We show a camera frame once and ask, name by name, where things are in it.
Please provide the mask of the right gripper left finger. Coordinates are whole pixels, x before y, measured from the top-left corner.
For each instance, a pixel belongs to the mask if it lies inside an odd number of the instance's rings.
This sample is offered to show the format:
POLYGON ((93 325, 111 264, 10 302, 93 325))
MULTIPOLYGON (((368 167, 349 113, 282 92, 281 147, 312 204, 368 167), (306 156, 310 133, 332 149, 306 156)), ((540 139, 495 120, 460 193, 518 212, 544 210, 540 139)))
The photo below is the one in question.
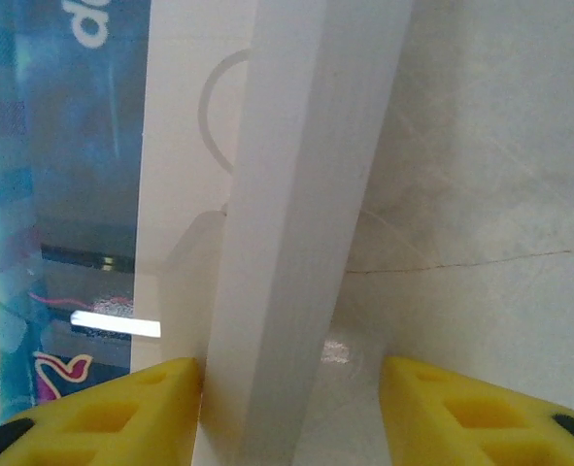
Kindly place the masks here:
POLYGON ((0 425, 0 465, 189 465, 201 387, 177 358, 28 409, 0 425))

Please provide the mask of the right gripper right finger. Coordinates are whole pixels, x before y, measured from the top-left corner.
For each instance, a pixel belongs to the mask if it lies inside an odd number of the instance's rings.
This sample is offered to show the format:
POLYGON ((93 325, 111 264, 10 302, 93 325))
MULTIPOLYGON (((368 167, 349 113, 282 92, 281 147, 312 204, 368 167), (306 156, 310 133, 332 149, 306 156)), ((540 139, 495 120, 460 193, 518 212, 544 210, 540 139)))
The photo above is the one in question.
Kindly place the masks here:
POLYGON ((574 410, 388 356, 381 413, 394 465, 574 465, 574 410))

